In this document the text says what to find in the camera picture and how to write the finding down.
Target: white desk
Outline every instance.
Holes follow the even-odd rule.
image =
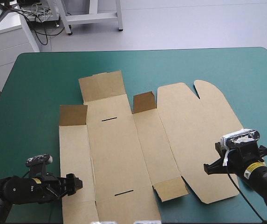
[[[0,91],[17,56],[25,52],[39,52],[38,45],[23,16],[9,13],[0,22]]]

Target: white floor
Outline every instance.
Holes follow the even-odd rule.
[[[85,0],[65,0],[71,14],[87,12]],[[116,22],[73,25],[49,38],[41,51],[103,51],[264,47],[267,0],[121,0],[124,31]],[[99,11],[115,10],[115,0],[99,0]],[[62,28],[50,28],[56,34]]]

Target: green table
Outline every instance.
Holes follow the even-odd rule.
[[[129,102],[162,85],[207,80],[225,94],[244,127],[267,146],[267,51],[263,48],[26,53],[16,60],[0,96],[0,178],[23,175],[25,159],[50,153],[60,175],[59,105],[82,104],[78,78],[122,70]],[[262,199],[240,182],[261,215]],[[258,222],[242,197],[206,205],[190,193],[158,203],[164,222]],[[15,205],[9,222],[62,222],[61,202]]]

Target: cardboard panel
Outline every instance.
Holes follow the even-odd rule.
[[[126,94],[121,71],[80,78],[84,102]]]
[[[157,109],[182,176],[202,202],[212,203],[238,192],[227,175],[207,175],[203,164],[217,160],[215,142],[242,125],[214,85],[197,80],[195,87],[200,99],[184,83],[159,87]]]
[[[90,224],[98,221],[87,126],[59,126],[59,136],[61,176],[74,173],[83,181],[82,189],[62,199],[64,223]]]
[[[85,125],[88,107],[85,105],[61,105],[60,126]]]
[[[160,220],[152,187],[142,188],[97,202],[100,221],[132,224],[137,220]]]
[[[102,101],[113,101],[113,98]],[[91,113],[96,111],[95,107],[98,106],[96,101],[89,102],[88,117],[96,116]],[[97,122],[90,123],[88,119],[87,125],[96,177],[97,200],[151,186],[131,112],[106,121],[99,118]]]
[[[83,181],[83,188],[74,195],[64,197],[63,204],[95,201],[87,126],[60,126],[59,136],[61,176],[74,173]]]
[[[102,120],[111,118],[121,118],[123,116],[132,116],[131,108],[126,94],[86,102],[89,106],[87,114],[87,123],[99,123]]]
[[[79,80],[102,221],[160,219],[120,71]]]
[[[133,117],[151,182],[161,200],[188,194],[157,109],[135,113]]]
[[[95,201],[63,205],[63,221],[65,224],[90,224],[98,222]]]

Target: robotic arm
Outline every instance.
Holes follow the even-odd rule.
[[[50,154],[29,158],[28,178],[13,176],[0,180],[0,224],[6,221],[12,204],[48,203],[82,188],[82,181],[74,174],[63,178],[47,173],[46,165],[51,162]]]
[[[224,135],[215,143],[220,159],[211,165],[204,164],[204,170],[208,175],[236,174],[264,199],[267,206],[267,166],[262,159],[267,155],[267,148],[258,147],[259,139],[259,132],[252,129]]]

